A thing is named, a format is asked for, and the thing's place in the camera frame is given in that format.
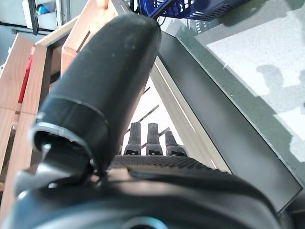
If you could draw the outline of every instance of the wooden frame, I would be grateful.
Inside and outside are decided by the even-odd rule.
[[[36,44],[18,34],[4,64],[0,75],[0,172],[12,127],[16,129],[16,134],[2,195],[0,222],[14,201],[13,182],[16,172],[29,167],[33,160],[32,147],[26,138],[27,131],[35,119],[39,105],[49,92],[50,76],[60,71],[62,44],[76,20],[77,18],[59,27]],[[20,104],[18,97],[31,52],[33,59]]]

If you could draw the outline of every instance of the red object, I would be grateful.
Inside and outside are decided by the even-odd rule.
[[[23,82],[22,82],[20,93],[19,93],[19,99],[18,99],[18,103],[20,103],[20,104],[23,102],[25,88],[27,87],[27,83],[28,83],[28,79],[29,79],[29,74],[30,74],[30,69],[31,69],[31,65],[32,65],[33,56],[34,55],[30,56],[30,58],[29,58],[29,60],[27,62],[27,66],[25,68]]]

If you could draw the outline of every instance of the wooden crate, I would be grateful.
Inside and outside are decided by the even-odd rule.
[[[25,69],[33,54],[30,73],[26,82]],[[17,35],[12,50],[7,58],[0,77],[0,168],[2,168],[12,127],[16,128],[10,160],[5,179],[0,219],[5,216],[11,206],[13,196],[13,181],[18,170],[27,168],[31,162],[32,148],[27,142],[26,133],[33,123],[38,105],[43,100],[43,77],[50,71],[51,60],[46,64],[47,48],[35,45],[31,41]]]
[[[111,0],[88,0],[62,47],[61,73],[64,73],[91,37],[116,15]]]
[[[36,44],[18,34],[3,65],[0,75],[0,172],[3,167],[1,179],[5,177],[5,184],[0,183],[0,189],[4,189],[0,223],[14,202],[16,172],[30,166],[32,147],[27,140],[27,132],[34,122],[39,105],[49,92],[50,76],[60,71],[62,43],[76,20],[71,20]],[[25,81],[25,69],[31,55],[30,72]],[[26,85],[25,90],[21,89],[22,85]]]

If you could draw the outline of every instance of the black panel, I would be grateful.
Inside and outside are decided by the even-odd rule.
[[[159,57],[232,173],[262,191],[280,211],[302,187],[180,42],[162,36]]]

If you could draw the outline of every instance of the wooden slat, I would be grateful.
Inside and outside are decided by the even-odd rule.
[[[67,22],[66,24],[62,25],[58,29],[45,36],[44,38],[40,39],[38,42],[36,42],[36,44],[48,47],[51,44],[55,43],[56,41],[70,33],[77,19],[78,17],[73,18],[71,21]]]
[[[10,137],[10,131],[15,117],[15,111],[0,108],[0,173],[2,170],[3,160],[6,152],[6,147]]]
[[[26,169],[31,163],[32,147],[27,141],[27,132],[33,124],[35,116],[32,114],[21,113],[18,129],[16,131],[14,145],[11,151],[8,173],[5,181],[5,189],[2,196],[0,207],[0,222],[3,221],[8,209],[14,202],[13,184],[16,172]]]
[[[38,110],[47,48],[37,45],[24,94],[21,112],[35,115]]]
[[[15,110],[33,42],[17,34],[0,76],[0,107]]]
[[[69,49],[68,47],[63,46],[61,50],[61,76],[70,66],[74,58],[76,57],[77,52]]]
[[[73,29],[71,30],[71,33],[68,36],[64,46],[67,46],[75,51],[79,49],[89,31],[87,26],[97,15],[98,11],[99,7],[96,4],[96,0],[88,0]]]

